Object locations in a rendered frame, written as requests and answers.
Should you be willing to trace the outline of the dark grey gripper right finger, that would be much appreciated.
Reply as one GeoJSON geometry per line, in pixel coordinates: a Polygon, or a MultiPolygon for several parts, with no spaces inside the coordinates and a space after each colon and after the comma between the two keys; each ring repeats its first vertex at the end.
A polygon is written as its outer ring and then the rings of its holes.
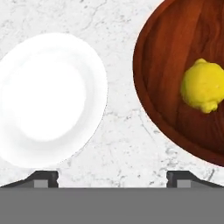
{"type": "Polygon", "coordinates": [[[222,185],[197,178],[190,171],[168,171],[166,178],[167,188],[222,188],[222,185]]]}

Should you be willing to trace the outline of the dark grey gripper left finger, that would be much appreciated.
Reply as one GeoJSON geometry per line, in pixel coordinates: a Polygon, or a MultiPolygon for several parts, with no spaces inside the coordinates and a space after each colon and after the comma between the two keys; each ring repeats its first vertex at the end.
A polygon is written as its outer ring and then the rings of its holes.
{"type": "Polygon", "coordinates": [[[58,178],[59,173],[57,171],[35,171],[25,179],[2,185],[2,188],[58,188],[58,178]]]}

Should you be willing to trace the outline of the white bowl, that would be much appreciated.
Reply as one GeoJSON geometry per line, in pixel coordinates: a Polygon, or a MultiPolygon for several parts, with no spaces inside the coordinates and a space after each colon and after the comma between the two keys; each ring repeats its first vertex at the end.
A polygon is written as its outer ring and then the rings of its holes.
{"type": "Polygon", "coordinates": [[[0,158],[23,168],[70,158],[98,128],[107,96],[106,70],[87,42],[28,38],[0,60],[0,158]]]}

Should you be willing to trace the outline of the yellow lemon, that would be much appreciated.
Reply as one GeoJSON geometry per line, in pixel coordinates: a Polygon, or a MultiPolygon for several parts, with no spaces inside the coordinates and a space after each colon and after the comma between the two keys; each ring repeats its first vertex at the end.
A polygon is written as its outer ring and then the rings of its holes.
{"type": "Polygon", "coordinates": [[[216,63],[197,59],[185,72],[180,93],[184,102],[209,114],[224,100],[224,69],[216,63]]]}

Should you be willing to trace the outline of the brown wooden plate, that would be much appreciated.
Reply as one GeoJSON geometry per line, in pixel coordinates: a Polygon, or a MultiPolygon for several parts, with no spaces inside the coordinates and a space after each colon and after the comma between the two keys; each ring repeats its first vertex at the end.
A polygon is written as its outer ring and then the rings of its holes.
{"type": "Polygon", "coordinates": [[[184,72],[198,59],[224,68],[224,0],[164,0],[136,41],[136,93],[148,117],[175,144],[224,166],[224,101],[204,114],[179,93],[184,72]]]}

